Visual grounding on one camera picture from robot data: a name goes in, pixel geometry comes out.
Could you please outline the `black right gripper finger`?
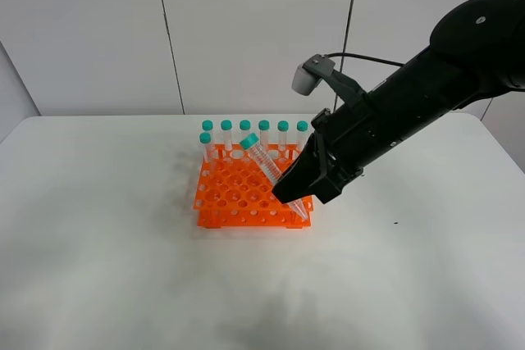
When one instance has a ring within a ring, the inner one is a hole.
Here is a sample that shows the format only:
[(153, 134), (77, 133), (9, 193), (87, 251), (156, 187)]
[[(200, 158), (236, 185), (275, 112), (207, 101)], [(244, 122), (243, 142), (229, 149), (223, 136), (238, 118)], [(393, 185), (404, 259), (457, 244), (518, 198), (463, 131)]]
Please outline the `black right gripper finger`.
[(273, 186), (272, 192), (280, 202), (293, 202), (307, 196), (315, 196), (323, 202), (318, 187), (323, 170), (322, 149), (322, 137), (314, 131), (304, 149)]
[(341, 195), (348, 182), (348, 174), (340, 166), (323, 162), (319, 175), (309, 185), (309, 192), (320, 202), (328, 203)]

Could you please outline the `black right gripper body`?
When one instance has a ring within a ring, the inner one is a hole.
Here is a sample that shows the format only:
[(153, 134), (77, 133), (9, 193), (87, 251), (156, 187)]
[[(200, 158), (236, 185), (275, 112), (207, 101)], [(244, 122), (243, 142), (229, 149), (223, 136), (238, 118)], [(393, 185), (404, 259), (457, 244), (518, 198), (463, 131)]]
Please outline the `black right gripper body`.
[(349, 91), (334, 111), (312, 119), (312, 172), (318, 178), (355, 178), (396, 141), (396, 92)]

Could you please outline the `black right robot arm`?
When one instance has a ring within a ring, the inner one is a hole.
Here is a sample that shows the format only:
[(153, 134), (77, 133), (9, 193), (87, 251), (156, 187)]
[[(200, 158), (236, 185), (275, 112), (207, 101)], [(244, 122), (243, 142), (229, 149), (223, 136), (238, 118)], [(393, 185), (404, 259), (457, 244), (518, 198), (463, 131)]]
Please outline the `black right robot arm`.
[(338, 197), (365, 166), (419, 130), (473, 102), (524, 89), (524, 1), (469, 0), (444, 16), (430, 42), (371, 91), (317, 54), (295, 72), (309, 95), (321, 82), (341, 99), (319, 112), (304, 149), (273, 187), (280, 202)]

